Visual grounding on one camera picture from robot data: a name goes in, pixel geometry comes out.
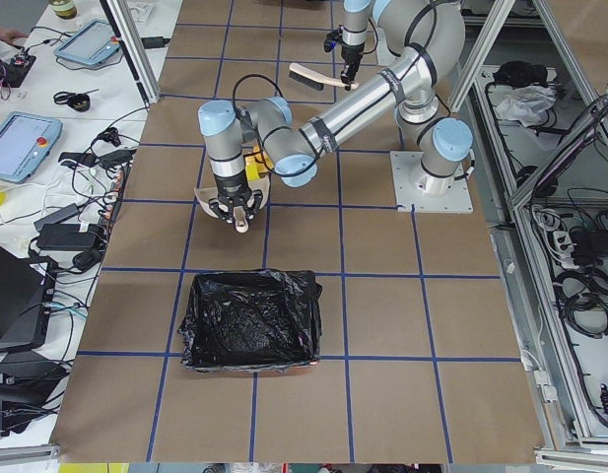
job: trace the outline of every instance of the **table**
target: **table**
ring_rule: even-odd
[[[398,213],[390,113],[310,185],[274,179],[245,235],[197,208],[193,187],[213,185],[198,107],[252,72],[296,98],[294,126],[336,101],[286,68],[336,74],[320,46],[339,5],[184,2],[52,436],[63,461],[526,463],[543,444],[476,190],[472,215]],[[193,276],[258,267],[317,273],[321,363],[184,368],[175,329]]]
[[[170,37],[180,3],[181,0],[157,2],[148,22],[138,25],[140,34]],[[100,4],[95,0],[81,0],[78,2],[78,8],[79,15],[69,21],[58,19],[48,8],[40,18],[38,26],[59,31],[73,31],[90,19],[103,18]],[[34,30],[26,45],[37,44],[51,37],[57,37],[57,34],[41,29]],[[161,73],[167,51],[167,48],[148,51],[148,57],[158,76]],[[37,60],[26,78],[24,86],[13,90],[8,101],[0,100],[0,124],[8,113],[16,110],[59,118],[63,123],[63,131],[47,158],[25,183],[12,184],[0,181],[2,188],[9,189],[5,203],[0,207],[0,212],[5,220],[31,213],[36,209],[40,210],[43,207],[45,194],[44,205],[46,206],[65,206],[71,202],[83,203],[85,199],[75,195],[72,190],[72,172],[57,163],[58,156],[63,151],[84,151],[96,135],[112,121],[131,110],[144,106],[125,60],[100,71],[67,71],[54,61],[52,48],[47,45],[33,48],[32,54],[37,56]],[[67,106],[56,105],[52,99],[52,96],[60,90],[83,92],[92,89],[100,89],[100,91],[92,94],[92,108],[84,113],[79,113]],[[146,111],[139,111],[119,121],[115,126],[121,134],[139,141],[147,116]],[[134,142],[122,138],[122,147],[132,148],[134,146]],[[110,144],[104,142],[97,143],[95,146],[95,150],[99,154],[114,149]],[[76,180],[78,188],[83,189],[84,187],[81,186],[84,184],[84,180],[80,178]],[[100,192],[100,188],[95,188],[94,191]],[[37,235],[33,222],[47,213],[45,211],[42,214],[35,214],[16,223],[0,227],[0,244],[20,257],[27,256],[28,242]],[[98,220],[96,209],[90,206],[81,219],[96,222]],[[59,263],[68,263],[73,253],[54,252],[52,256]],[[94,283],[91,277],[95,274],[96,271],[92,270],[91,274],[87,275],[87,281],[70,286],[58,285],[57,289],[69,291],[73,296],[84,299],[89,293],[90,286]],[[84,276],[67,276],[61,280],[70,283],[84,278]],[[56,295],[55,300],[64,304],[72,303],[72,300],[64,295]],[[74,322],[73,340],[66,355],[67,360],[74,358],[84,326],[84,321],[79,317],[75,317]],[[49,359],[59,359],[67,345],[69,332],[68,315],[52,316],[46,343],[36,351]],[[65,384],[66,379],[61,381],[55,392],[64,389]],[[32,422],[22,434],[12,434],[0,439],[0,448],[47,444],[55,422],[55,416]]]

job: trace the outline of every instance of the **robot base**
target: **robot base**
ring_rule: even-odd
[[[409,169],[417,163],[424,153],[391,152],[391,169],[395,187],[395,202],[399,212],[471,214],[472,200],[465,179],[452,183],[444,195],[429,195],[419,189],[409,179]],[[455,175],[463,175],[459,166]]]

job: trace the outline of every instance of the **computer monitor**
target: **computer monitor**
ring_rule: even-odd
[[[55,263],[41,258],[39,270],[0,246],[0,352],[16,352],[44,343],[53,278],[44,273]]]

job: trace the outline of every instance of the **black adapter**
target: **black adapter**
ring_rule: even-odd
[[[45,224],[36,246],[47,251],[85,251],[99,248],[104,242],[104,229],[99,225]]]
[[[66,221],[67,219],[71,219],[72,217],[76,217],[80,214],[80,209],[76,204],[69,204],[66,207],[58,209],[56,212],[53,212],[49,215],[46,215],[42,219],[38,219],[34,222],[34,228],[37,232],[40,232],[42,228],[47,224],[59,224],[61,222]]]
[[[99,156],[98,160],[103,169],[110,169],[128,163],[134,154],[135,150],[115,150]]]
[[[591,265],[595,264],[598,258],[608,257],[608,232],[577,230],[571,232],[571,240],[575,245],[575,264]]]
[[[163,36],[148,36],[142,37],[144,49],[155,49],[157,47],[165,47],[169,43],[169,37]]]
[[[71,153],[65,151],[58,157],[58,163],[69,169],[75,169],[77,165],[92,168],[96,165],[96,157],[92,153]]]

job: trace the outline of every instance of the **plastic bag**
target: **plastic bag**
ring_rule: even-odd
[[[315,364],[320,294],[311,271],[199,274],[177,330],[185,345],[182,362],[198,372]]]
[[[547,110],[555,102],[553,89],[529,86],[511,91],[494,111],[500,120],[516,120],[522,126],[541,125],[547,121]]]

